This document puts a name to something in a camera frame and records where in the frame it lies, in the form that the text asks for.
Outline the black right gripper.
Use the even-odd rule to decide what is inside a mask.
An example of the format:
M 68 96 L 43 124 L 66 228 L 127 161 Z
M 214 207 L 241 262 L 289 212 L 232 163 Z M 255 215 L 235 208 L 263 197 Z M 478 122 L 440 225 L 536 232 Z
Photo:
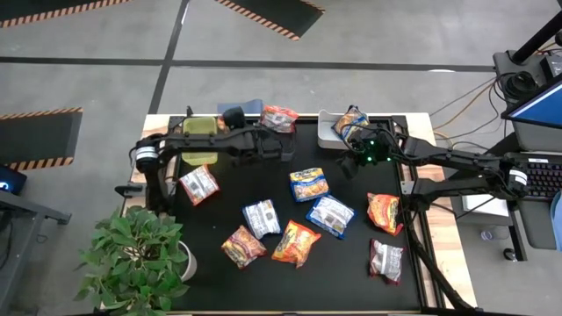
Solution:
M 395 138 L 388 130 L 368 126 L 356 126 L 356 130 L 350 135 L 350 145 L 354 149 L 355 157 L 345 155 L 337 160 L 349 180 L 357 175 L 358 165 L 390 162 L 397 147 Z

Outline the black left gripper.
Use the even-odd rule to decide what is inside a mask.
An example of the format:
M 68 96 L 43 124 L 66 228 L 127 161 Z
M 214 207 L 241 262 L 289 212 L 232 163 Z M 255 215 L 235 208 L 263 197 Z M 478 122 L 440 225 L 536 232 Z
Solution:
M 294 128 L 278 129 L 277 133 L 284 138 L 294 136 Z M 278 134 L 266 127 L 258 127 L 255 130 L 256 158 L 260 161 L 281 160 L 289 162 L 294 154 L 294 150 L 285 150 Z

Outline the orange Maruchan noodle packet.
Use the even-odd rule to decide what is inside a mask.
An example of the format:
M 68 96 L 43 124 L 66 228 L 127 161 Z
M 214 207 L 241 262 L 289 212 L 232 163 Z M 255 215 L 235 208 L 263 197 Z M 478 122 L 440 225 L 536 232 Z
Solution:
M 206 165 L 199 166 L 179 179 L 194 206 L 219 191 L 219 185 Z
M 320 233 L 290 220 L 271 258 L 279 262 L 294 263 L 298 269 L 305 264 L 312 245 L 320 238 Z
M 400 199 L 392 195 L 373 193 L 368 193 L 367 198 L 367 214 L 373 224 L 392 236 L 398 235 L 403 227 L 397 221 Z
M 278 129 L 289 127 L 293 127 L 295 132 L 295 122 L 298 117 L 298 113 L 291 109 L 275 105 L 265 105 L 259 122 L 261 125 L 266 126 L 275 132 Z

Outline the blue Maruchan noodle packet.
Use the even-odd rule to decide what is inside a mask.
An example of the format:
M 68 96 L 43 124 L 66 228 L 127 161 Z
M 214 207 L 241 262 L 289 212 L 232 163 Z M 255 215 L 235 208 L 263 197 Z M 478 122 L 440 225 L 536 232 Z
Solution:
M 297 202 L 320 198 L 330 193 L 328 181 L 321 168 L 310 168 L 289 175 L 292 195 Z
M 350 105 L 348 110 L 332 125 L 332 130 L 341 140 L 347 140 L 359 126 L 369 124 L 368 116 L 361 112 L 356 105 Z
M 260 201 L 242 208 L 251 233 L 261 240 L 266 234 L 279 234 L 281 227 L 278 216 L 270 199 Z
M 306 219 L 342 240 L 355 211 L 331 195 L 318 198 Z

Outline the white plastic bin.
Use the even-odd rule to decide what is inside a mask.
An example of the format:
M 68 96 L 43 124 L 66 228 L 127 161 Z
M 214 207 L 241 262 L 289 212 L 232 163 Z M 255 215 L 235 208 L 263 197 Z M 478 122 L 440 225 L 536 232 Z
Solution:
M 340 135 L 333 129 L 342 117 L 343 113 L 332 113 L 320 110 L 318 113 L 317 141 L 318 145 L 324 149 L 346 150 Z

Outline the blue chair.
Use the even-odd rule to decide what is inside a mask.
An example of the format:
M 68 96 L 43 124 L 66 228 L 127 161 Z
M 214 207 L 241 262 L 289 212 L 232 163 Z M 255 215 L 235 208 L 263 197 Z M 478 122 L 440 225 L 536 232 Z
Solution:
M 245 114 L 260 114 L 263 110 L 264 103 L 262 99 L 252 99 L 246 102 L 218 103 L 217 113 L 221 114 L 236 107 L 241 107 Z
M 551 202 L 550 216 L 555 246 L 562 252 L 562 190 L 557 192 Z

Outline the green plastic bin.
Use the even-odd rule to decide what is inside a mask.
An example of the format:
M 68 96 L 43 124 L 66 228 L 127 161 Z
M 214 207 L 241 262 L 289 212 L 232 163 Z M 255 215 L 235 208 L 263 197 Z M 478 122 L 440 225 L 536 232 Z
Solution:
M 212 134 L 218 133 L 216 119 L 213 117 L 186 118 L 182 125 L 183 133 Z M 182 159 L 191 166 L 214 164 L 218 160 L 217 153 L 183 153 Z

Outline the black hazard-striped floor mat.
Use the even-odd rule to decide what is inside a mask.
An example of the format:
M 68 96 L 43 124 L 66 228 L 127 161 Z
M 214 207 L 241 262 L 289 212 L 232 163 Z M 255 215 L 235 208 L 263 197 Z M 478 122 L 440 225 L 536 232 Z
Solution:
M 308 0 L 214 1 L 293 41 L 300 40 L 325 13 Z
M 74 162 L 82 107 L 0 115 L 0 165 L 16 171 Z
M 131 0 L 0 0 L 0 28 L 92 11 Z

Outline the white paper box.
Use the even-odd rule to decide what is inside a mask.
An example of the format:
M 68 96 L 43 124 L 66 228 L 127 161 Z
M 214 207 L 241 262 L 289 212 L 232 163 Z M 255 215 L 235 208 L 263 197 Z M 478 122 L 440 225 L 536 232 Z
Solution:
M 505 200 L 487 194 L 462 196 L 463 210 L 476 213 L 507 217 L 509 210 Z

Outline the white plant pot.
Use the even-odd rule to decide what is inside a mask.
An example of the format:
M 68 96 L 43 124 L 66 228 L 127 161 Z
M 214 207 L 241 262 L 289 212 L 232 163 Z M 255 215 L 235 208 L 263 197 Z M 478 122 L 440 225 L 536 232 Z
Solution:
M 187 260 L 184 263 L 184 272 L 181 275 L 181 280 L 186 282 L 192 279 L 196 274 L 198 263 L 194 254 L 182 241 L 179 241 L 179 248 L 187 255 Z

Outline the clear water bottle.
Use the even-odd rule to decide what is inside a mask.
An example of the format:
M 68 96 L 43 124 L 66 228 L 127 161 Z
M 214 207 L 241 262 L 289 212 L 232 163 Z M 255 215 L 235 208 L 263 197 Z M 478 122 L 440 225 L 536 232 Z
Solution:
M 510 237 L 507 226 L 488 226 L 480 232 L 483 241 L 503 241 Z

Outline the black desk support bar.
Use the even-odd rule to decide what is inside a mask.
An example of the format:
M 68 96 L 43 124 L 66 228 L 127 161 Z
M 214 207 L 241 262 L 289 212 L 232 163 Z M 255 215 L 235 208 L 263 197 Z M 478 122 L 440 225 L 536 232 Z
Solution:
M 501 156 L 508 153 L 520 153 L 521 151 L 522 148 L 519 144 L 516 133 L 512 132 L 489 148 L 486 152 L 495 156 Z

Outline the grey equipment base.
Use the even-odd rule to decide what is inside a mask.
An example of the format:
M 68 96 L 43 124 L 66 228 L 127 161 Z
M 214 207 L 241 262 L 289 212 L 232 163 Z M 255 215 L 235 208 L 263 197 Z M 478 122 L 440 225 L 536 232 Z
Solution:
M 506 73 L 519 73 L 526 71 L 531 74 L 538 86 L 547 83 L 548 79 L 545 77 L 544 71 L 541 67 L 541 60 L 544 55 L 531 55 L 522 64 L 513 63 L 509 58 L 509 51 L 493 54 L 494 68 L 496 75 L 503 75 Z

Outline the green leafy plant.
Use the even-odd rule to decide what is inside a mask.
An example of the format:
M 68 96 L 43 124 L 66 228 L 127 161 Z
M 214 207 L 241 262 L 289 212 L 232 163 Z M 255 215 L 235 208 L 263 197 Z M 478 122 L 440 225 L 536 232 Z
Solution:
M 189 289 L 182 229 L 139 205 L 97 222 L 90 247 L 79 252 L 89 272 L 74 300 L 88 298 L 110 316 L 168 316 L 172 300 Z

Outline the black backlit keyboard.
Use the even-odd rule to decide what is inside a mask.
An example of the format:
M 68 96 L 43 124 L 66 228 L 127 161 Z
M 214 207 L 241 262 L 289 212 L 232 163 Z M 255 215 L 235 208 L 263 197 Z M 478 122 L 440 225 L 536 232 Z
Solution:
M 552 200 L 562 190 L 562 163 L 529 159 L 524 166 L 528 177 L 527 198 Z

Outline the grey computer desk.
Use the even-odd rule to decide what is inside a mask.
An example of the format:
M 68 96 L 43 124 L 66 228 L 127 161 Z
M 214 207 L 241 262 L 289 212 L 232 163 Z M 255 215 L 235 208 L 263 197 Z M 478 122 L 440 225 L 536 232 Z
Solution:
M 513 126 L 522 151 L 510 155 L 522 164 L 524 170 L 524 164 L 529 159 L 562 163 L 562 129 L 521 122 L 514 122 Z M 527 197 L 518 202 L 523 227 L 533 248 L 556 248 L 550 216 L 551 202 Z

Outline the computer monitor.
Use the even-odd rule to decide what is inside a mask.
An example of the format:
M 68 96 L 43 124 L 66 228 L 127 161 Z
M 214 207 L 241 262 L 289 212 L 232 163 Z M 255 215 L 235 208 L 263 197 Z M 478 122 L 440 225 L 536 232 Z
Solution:
M 501 117 L 536 126 L 562 129 L 562 74 L 541 87 L 534 96 L 508 107 Z

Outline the black stand pole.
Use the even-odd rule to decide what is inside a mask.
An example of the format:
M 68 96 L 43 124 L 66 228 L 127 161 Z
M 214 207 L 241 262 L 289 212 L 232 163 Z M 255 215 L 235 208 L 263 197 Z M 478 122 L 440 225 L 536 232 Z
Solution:
M 562 30 L 562 11 L 559 11 L 526 43 L 512 53 L 510 60 L 515 64 L 522 64 L 560 30 Z

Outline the grey side desk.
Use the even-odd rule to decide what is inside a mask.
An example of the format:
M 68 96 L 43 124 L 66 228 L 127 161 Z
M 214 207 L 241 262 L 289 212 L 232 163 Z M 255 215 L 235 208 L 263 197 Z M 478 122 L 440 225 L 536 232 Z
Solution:
M 0 191 L 1 207 L 12 215 L 10 251 L 6 261 L 0 259 L 0 316 L 6 316 L 43 221 L 53 219 L 59 225 L 67 225 L 71 214 L 5 191 Z

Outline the black blue-lit device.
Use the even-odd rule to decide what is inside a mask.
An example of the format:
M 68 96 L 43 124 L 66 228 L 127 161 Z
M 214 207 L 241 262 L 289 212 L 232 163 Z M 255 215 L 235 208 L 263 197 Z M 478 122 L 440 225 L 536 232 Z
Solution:
M 14 169 L 0 165 L 0 190 L 19 195 L 25 186 L 27 176 Z

